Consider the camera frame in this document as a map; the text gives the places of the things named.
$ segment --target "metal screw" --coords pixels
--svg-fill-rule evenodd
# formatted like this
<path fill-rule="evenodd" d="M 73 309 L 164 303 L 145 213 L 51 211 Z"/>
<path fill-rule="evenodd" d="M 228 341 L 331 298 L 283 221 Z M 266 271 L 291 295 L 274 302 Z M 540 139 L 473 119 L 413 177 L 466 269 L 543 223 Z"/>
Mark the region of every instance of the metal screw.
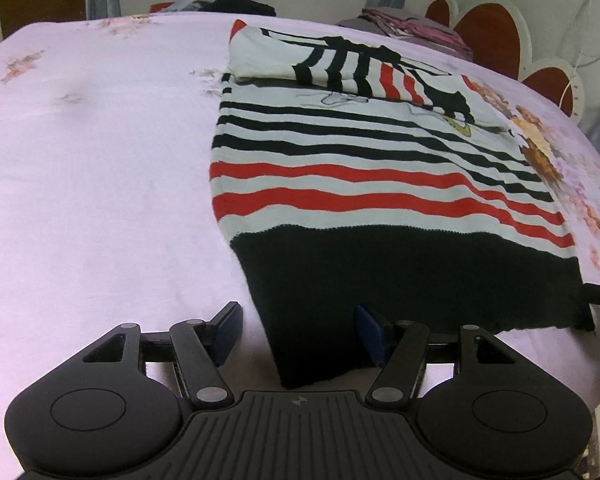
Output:
<path fill-rule="evenodd" d="M 225 400 L 227 395 L 224 388 L 218 388 L 216 386 L 202 388 L 196 392 L 196 397 L 202 402 L 220 402 L 221 400 Z"/>
<path fill-rule="evenodd" d="M 402 398 L 402 392 L 398 388 L 384 386 L 373 390 L 371 396 L 379 402 L 395 402 Z"/>

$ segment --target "white stripe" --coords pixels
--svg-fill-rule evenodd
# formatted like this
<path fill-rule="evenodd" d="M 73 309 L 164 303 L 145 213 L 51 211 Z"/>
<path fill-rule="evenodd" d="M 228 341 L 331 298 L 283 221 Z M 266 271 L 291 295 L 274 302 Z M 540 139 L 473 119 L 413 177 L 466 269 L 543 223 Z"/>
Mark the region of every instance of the white stripe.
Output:
<path fill-rule="evenodd" d="M 350 80 L 351 82 L 353 82 L 353 73 L 358 67 L 359 59 L 360 54 L 358 54 L 357 52 L 347 52 L 347 59 L 345 60 L 344 65 L 342 66 L 342 70 L 340 71 L 342 74 L 343 83 L 344 80 Z"/>
<path fill-rule="evenodd" d="M 510 193 L 507 192 L 502 186 L 487 186 L 486 184 L 476 182 L 466 171 L 463 171 L 462 168 L 459 168 L 450 162 L 436 164 L 428 164 L 426 162 L 410 162 L 406 168 L 404 163 L 398 160 L 370 160 L 368 158 L 337 155 L 332 153 L 289 156 L 274 152 L 244 152 L 241 150 L 234 150 L 233 148 L 229 148 L 227 146 L 212 149 L 211 159 L 212 162 L 224 161 L 234 164 L 257 164 L 259 162 L 265 162 L 268 164 L 275 164 L 277 166 L 286 166 L 288 168 L 311 166 L 314 164 L 334 164 L 336 166 L 344 166 L 346 168 L 354 168 L 357 170 L 397 170 L 405 171 L 406 173 L 421 171 L 423 173 L 436 175 L 460 173 L 467 177 L 469 182 L 477 187 L 477 189 L 496 190 L 503 193 L 511 200 L 515 200 L 516 202 L 536 204 L 545 211 L 555 212 L 557 210 L 554 202 L 538 201 L 526 193 Z"/>
<path fill-rule="evenodd" d="M 433 72 L 436 75 L 448 75 L 451 76 L 451 74 L 449 72 L 446 72 L 445 70 L 442 70 L 441 68 L 437 68 L 433 65 L 427 64 L 423 61 L 418 61 L 416 59 L 411 59 L 409 57 L 401 57 L 400 58 L 402 60 L 402 62 L 408 63 L 408 65 L 410 65 L 411 70 L 426 70 L 427 72 Z M 405 66 L 403 67 L 404 69 L 408 69 L 410 68 L 409 66 Z"/>
<path fill-rule="evenodd" d="M 476 148 L 473 144 L 469 142 L 462 142 L 461 140 L 448 140 L 443 137 L 439 137 L 436 134 L 429 133 L 422 128 L 417 127 L 408 127 L 408 126 L 399 126 L 396 124 L 383 124 L 376 123 L 365 120 L 349 120 L 349 119 L 341 119 L 336 117 L 325 117 L 325 116 L 305 116 L 302 114 L 264 114 L 262 112 L 255 112 L 251 110 L 241 110 L 239 108 L 222 108 L 220 111 L 221 115 L 240 117 L 243 119 L 250 119 L 254 121 L 261 121 L 263 123 L 269 122 L 292 122 L 292 123 L 301 123 L 307 124 L 309 121 L 311 124 L 316 124 L 317 126 L 337 126 L 337 127 L 346 127 L 346 128 L 355 128 L 358 130 L 377 130 L 380 132 L 391 132 L 396 134 L 404 134 L 405 136 L 413 136 L 419 139 L 437 139 L 439 142 L 444 144 L 449 149 L 453 150 L 456 153 L 466 153 L 469 155 L 481 155 L 490 160 L 491 162 L 496 162 L 499 164 L 504 164 L 508 168 L 516 171 L 524 171 L 525 173 L 535 175 L 536 172 L 526 163 L 526 161 L 522 160 L 501 160 L 495 155 L 491 155 L 491 153 L 485 153 Z M 446 126 L 452 130 L 452 132 L 448 132 L 452 135 L 460 137 L 462 134 L 455 131 L 452 126 L 450 126 L 446 121 L 444 121 Z M 436 128 L 437 130 L 444 130 L 446 128 Z M 517 155 L 522 156 L 520 150 L 518 150 Z"/>
<path fill-rule="evenodd" d="M 492 233 L 519 245 L 554 254 L 561 258 L 575 256 L 573 246 L 561 249 L 548 240 L 519 234 L 489 215 L 472 214 L 464 218 L 429 216 L 405 209 L 362 209 L 344 213 L 305 211 L 287 205 L 271 205 L 250 215 L 227 215 L 218 225 L 231 240 L 241 233 L 258 233 L 281 225 L 297 225 L 311 229 L 334 229 L 366 225 L 410 226 L 433 231 L 455 233 Z"/>
<path fill-rule="evenodd" d="M 386 97 L 386 91 L 380 83 L 380 67 L 382 63 L 377 59 L 371 59 L 369 62 L 369 74 L 366 76 L 366 82 L 371 86 L 373 95 L 379 97 Z"/>
<path fill-rule="evenodd" d="M 275 30 L 269 30 L 269 37 L 270 38 L 274 38 L 276 40 L 282 40 L 282 41 L 295 41 L 296 43 L 306 43 L 307 46 L 314 46 L 314 45 L 320 45 L 320 46 L 326 46 L 327 43 L 324 40 L 320 40 L 319 38 L 306 38 L 306 37 L 302 37 L 302 38 L 296 38 L 295 36 L 290 36 L 288 34 L 285 34 L 284 32 L 276 32 Z"/>
<path fill-rule="evenodd" d="M 433 101 L 431 99 L 429 99 L 429 97 L 425 94 L 424 86 L 416 78 L 414 78 L 411 74 L 408 74 L 408 76 L 411 79 L 413 79 L 413 89 L 416 92 L 416 94 L 418 94 L 420 97 L 422 97 L 422 101 L 424 102 L 424 104 L 426 104 L 427 106 L 431 106 L 433 104 Z M 404 91 L 407 92 L 407 89 L 404 87 L 404 80 L 401 81 L 400 84 L 404 88 Z"/>
<path fill-rule="evenodd" d="M 308 67 L 311 71 L 312 80 L 314 81 L 326 81 L 328 78 L 327 69 L 329 65 L 333 62 L 333 57 L 335 56 L 335 50 L 325 50 L 322 57 L 319 59 L 318 63 L 314 66 Z"/>
<path fill-rule="evenodd" d="M 522 184 L 527 189 L 545 191 L 546 186 L 542 182 L 530 182 L 526 180 L 520 180 L 517 176 L 512 173 L 500 172 L 495 168 L 485 168 L 482 166 L 475 166 L 467 160 L 464 160 L 455 153 L 439 152 L 437 150 L 431 150 L 417 142 L 410 140 L 379 140 L 379 139 L 365 139 L 363 137 L 348 137 L 339 135 L 324 135 L 324 136 L 312 136 L 308 134 L 300 134 L 298 132 L 291 132 L 288 130 L 271 130 L 266 132 L 258 132 L 250 130 L 248 128 L 242 128 L 234 124 L 221 124 L 218 129 L 222 133 L 231 134 L 241 139 L 249 140 L 282 140 L 285 142 L 292 142 L 299 146 L 323 146 L 327 144 L 338 144 L 341 146 L 358 146 L 362 148 L 373 148 L 376 150 L 385 150 L 387 152 L 400 152 L 400 151 L 412 151 L 418 153 L 425 153 L 429 155 L 441 156 L 444 159 L 457 164 L 461 168 L 476 171 L 485 176 L 496 178 L 498 180 L 507 182 L 509 184 Z M 402 163 L 405 170 L 408 170 L 410 161 Z"/>
<path fill-rule="evenodd" d="M 352 83 L 349 91 L 357 93 L 357 85 Z M 328 93 L 327 90 L 316 90 L 312 88 L 283 88 L 283 87 L 258 87 L 254 88 L 251 84 L 241 84 L 234 87 L 231 101 L 244 102 L 256 105 L 269 105 L 272 107 L 280 106 L 299 106 L 304 108 L 314 108 L 316 110 L 333 109 L 333 106 L 327 106 L 321 102 L 321 99 Z M 352 100 L 345 105 L 339 105 L 336 109 L 344 112 L 358 114 L 360 116 L 386 117 L 399 121 L 413 121 L 423 128 L 431 130 L 441 130 L 454 135 L 460 135 L 450 126 L 442 115 L 424 108 L 411 105 L 407 102 L 392 102 L 381 99 L 369 98 L 368 102 L 357 102 Z M 386 126 L 385 124 L 373 124 L 374 128 Z M 406 128 L 406 126 L 397 126 L 397 128 Z M 516 141 L 508 133 L 495 134 L 488 132 L 478 126 L 471 126 L 472 136 L 467 140 L 471 144 L 489 148 L 496 152 L 505 152 L 517 160 L 524 161 L 525 157 L 520 153 Z"/>
<path fill-rule="evenodd" d="M 232 178 L 219 176 L 211 181 L 212 195 L 222 193 L 248 194 L 263 189 L 282 187 L 286 189 L 311 189 L 343 196 L 356 196 L 368 193 L 402 193 L 434 202 L 454 202 L 461 198 L 472 198 L 477 202 L 488 204 L 511 214 L 516 222 L 544 227 L 557 236 L 567 234 L 564 224 L 554 225 L 538 215 L 526 215 L 511 210 L 502 200 L 487 200 L 475 195 L 465 186 L 453 186 L 445 189 L 435 187 L 413 186 L 404 182 L 348 182 L 337 178 L 318 175 L 283 177 L 257 176 L 254 178 Z"/>
<path fill-rule="evenodd" d="M 404 74 L 399 70 L 395 70 L 392 67 L 392 82 L 396 87 L 398 93 L 400 94 L 400 99 L 403 101 L 410 101 L 412 99 L 411 94 L 407 92 L 407 89 L 404 87 Z"/>

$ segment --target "black stripe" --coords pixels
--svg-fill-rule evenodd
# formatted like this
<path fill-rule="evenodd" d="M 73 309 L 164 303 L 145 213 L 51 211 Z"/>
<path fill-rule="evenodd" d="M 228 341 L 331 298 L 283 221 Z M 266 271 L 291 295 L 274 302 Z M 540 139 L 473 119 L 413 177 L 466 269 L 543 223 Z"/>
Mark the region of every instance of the black stripe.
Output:
<path fill-rule="evenodd" d="M 231 240 L 267 333 L 283 387 L 365 365 L 355 308 L 433 333 L 475 323 L 503 330 L 593 330 L 580 299 L 578 259 L 488 233 L 396 226 L 279 226 Z"/>
<path fill-rule="evenodd" d="M 222 101 L 220 103 L 220 109 L 222 108 L 236 108 L 238 110 L 247 110 L 250 112 L 257 112 L 261 114 L 292 114 L 292 115 L 304 115 L 309 117 L 325 117 L 331 119 L 345 119 L 348 121 L 364 121 L 367 123 L 378 123 L 378 124 L 390 124 L 391 126 L 404 126 L 405 128 L 418 128 L 424 130 L 441 139 L 448 140 L 449 142 L 464 142 L 470 146 L 473 146 L 476 150 L 483 153 L 493 155 L 499 160 L 510 160 L 512 162 L 518 162 L 523 166 L 530 167 L 529 163 L 525 158 L 518 159 L 507 152 L 498 152 L 496 150 L 490 150 L 484 146 L 479 146 L 472 143 L 470 140 L 463 136 L 457 136 L 448 132 L 442 132 L 433 128 L 425 128 L 418 123 L 413 121 L 402 121 L 400 119 L 394 119 L 391 117 L 382 116 L 371 116 L 365 114 L 356 114 L 352 112 L 343 112 L 341 110 L 331 110 L 327 108 L 302 108 L 298 106 L 269 106 L 269 105 L 257 105 L 252 103 L 235 102 L 235 101 Z"/>
<path fill-rule="evenodd" d="M 393 150 L 376 150 L 375 148 L 364 148 L 361 146 L 346 146 L 342 144 L 299 146 L 298 144 L 286 142 L 285 140 L 251 140 L 241 139 L 240 137 L 235 137 L 230 134 L 216 135 L 214 137 L 211 147 L 222 148 L 223 146 L 232 148 L 234 150 L 241 150 L 244 152 L 273 152 L 281 153 L 282 155 L 288 156 L 336 153 L 338 155 L 368 158 L 369 160 L 399 160 L 401 162 L 416 161 L 426 162 L 428 164 L 439 164 L 442 162 L 454 164 L 454 162 L 446 160 L 446 158 L 444 158 L 443 156 L 414 151 L 399 152 Z M 499 180 L 485 176 L 475 171 L 471 171 L 466 168 L 462 169 L 465 172 L 467 172 L 471 176 L 471 178 L 474 179 L 476 182 L 480 182 L 485 186 L 500 186 L 508 193 L 524 193 L 540 202 L 552 203 L 554 201 L 548 192 L 534 191 L 531 189 L 527 189 L 522 184 L 510 184 L 508 182 L 501 182 Z"/>
<path fill-rule="evenodd" d="M 321 46 L 315 47 L 309 57 L 293 66 L 296 73 L 296 81 L 301 85 L 311 85 L 314 82 L 314 76 L 311 73 L 311 67 L 315 66 L 322 59 L 324 49 Z"/>
<path fill-rule="evenodd" d="M 443 115 L 455 118 L 456 114 L 462 114 L 462 120 L 469 124 L 475 124 L 475 118 L 471 114 L 471 108 L 460 91 L 453 93 L 445 92 L 435 86 L 432 86 L 424 81 L 417 72 L 410 72 L 411 75 L 424 87 L 424 95 L 429 98 L 435 107 L 440 107 L 444 110 Z"/>
<path fill-rule="evenodd" d="M 336 50 L 333 54 L 333 59 L 328 66 L 327 72 L 327 88 L 334 92 L 342 92 L 342 67 L 347 60 L 348 52 L 346 50 Z"/>
<path fill-rule="evenodd" d="M 261 28 L 260 29 L 262 31 L 262 33 L 265 36 L 270 36 L 270 31 L 267 30 L 266 28 Z M 279 34 L 280 36 L 288 36 L 290 38 L 296 38 L 296 40 L 319 40 L 319 41 L 324 41 L 325 43 L 333 43 L 334 41 L 337 44 L 348 44 L 349 46 L 351 46 L 351 49 L 347 49 L 349 52 L 359 52 L 360 54 L 362 54 L 362 52 L 360 52 L 361 50 L 364 50 L 365 53 L 367 52 L 373 52 L 373 51 L 378 51 L 378 52 L 391 52 L 392 54 L 395 54 L 395 56 L 400 58 L 400 61 L 398 62 L 401 66 L 406 67 L 408 70 L 420 70 L 421 72 L 427 73 L 429 75 L 451 75 L 449 72 L 444 72 L 443 70 L 437 69 L 431 65 L 428 65 L 427 63 L 424 62 L 417 62 L 417 63 L 422 63 L 423 65 L 429 66 L 430 70 L 428 70 L 427 68 L 422 68 L 416 64 L 413 64 L 412 62 L 415 62 L 416 60 L 414 59 L 410 59 L 408 57 L 402 57 L 400 53 L 389 49 L 388 47 L 380 46 L 369 46 L 369 45 L 365 45 L 363 43 L 355 43 L 351 40 L 347 40 L 346 38 L 344 38 L 343 36 L 300 36 L 298 34 L 289 34 L 288 32 L 280 32 L 278 30 L 272 30 L 271 32 L 274 32 L 275 34 Z M 288 44 L 296 44 L 296 45 L 300 45 L 300 46 L 315 46 L 315 43 L 310 43 L 309 41 L 295 41 L 295 40 L 283 40 L 282 38 L 276 38 L 279 41 L 284 41 L 285 43 Z M 380 59 L 382 56 L 376 57 L 373 56 L 376 59 L 382 60 Z"/>
<path fill-rule="evenodd" d="M 385 130 L 371 130 L 368 128 L 353 128 L 351 126 L 324 126 L 321 124 L 307 124 L 307 123 L 296 123 L 291 121 L 257 121 L 253 119 L 245 119 L 244 117 L 238 117 L 235 115 L 222 115 L 218 119 L 218 124 L 233 124 L 240 128 L 247 130 L 253 130 L 256 132 L 296 132 L 303 135 L 311 136 L 326 136 L 326 135 L 338 135 L 348 137 L 361 137 L 363 139 L 378 139 L 378 140 L 392 140 L 401 142 L 415 142 L 430 150 L 435 150 L 442 153 L 451 153 L 461 157 L 474 166 L 480 166 L 481 168 L 491 168 L 498 171 L 499 173 L 509 173 L 515 175 L 520 180 L 527 182 L 542 182 L 538 174 L 526 171 L 512 170 L 508 166 L 500 162 L 493 162 L 484 155 L 477 153 L 465 153 L 456 152 L 456 150 L 448 147 L 444 142 L 435 137 L 419 137 L 408 134 L 406 132 L 388 132 Z"/>
<path fill-rule="evenodd" d="M 353 71 L 353 81 L 358 85 L 358 95 L 361 97 L 373 97 L 374 95 L 369 81 L 366 80 L 369 75 L 370 63 L 371 57 L 369 54 L 358 54 L 358 65 Z"/>

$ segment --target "pile of clothes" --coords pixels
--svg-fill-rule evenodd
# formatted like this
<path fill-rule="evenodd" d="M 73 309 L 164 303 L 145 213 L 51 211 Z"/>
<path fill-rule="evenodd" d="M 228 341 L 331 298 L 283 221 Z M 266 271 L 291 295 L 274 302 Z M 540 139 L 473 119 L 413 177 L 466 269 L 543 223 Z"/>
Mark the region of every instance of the pile of clothes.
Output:
<path fill-rule="evenodd" d="M 255 0 L 178 0 L 151 6 L 150 12 L 228 12 L 232 14 L 259 14 L 275 16 L 276 9 Z"/>
<path fill-rule="evenodd" d="M 421 44 L 468 61 L 474 57 L 456 31 L 403 9 L 365 8 L 357 18 L 343 20 L 337 25 Z"/>

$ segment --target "circular pad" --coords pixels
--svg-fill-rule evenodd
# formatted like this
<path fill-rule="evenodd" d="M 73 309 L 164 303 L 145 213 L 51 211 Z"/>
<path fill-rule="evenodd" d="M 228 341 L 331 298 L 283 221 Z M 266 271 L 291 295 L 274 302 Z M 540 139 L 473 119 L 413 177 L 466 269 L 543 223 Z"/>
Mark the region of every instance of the circular pad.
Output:
<path fill-rule="evenodd" d="M 99 388 L 86 388 L 59 397 L 51 406 L 51 416 L 68 430 L 94 431 L 120 420 L 125 410 L 125 399 L 118 394 Z"/>
<path fill-rule="evenodd" d="M 500 390 L 474 400 L 474 415 L 488 428 L 505 433 L 525 433 L 546 420 L 546 407 L 536 397 L 513 390 Z"/>

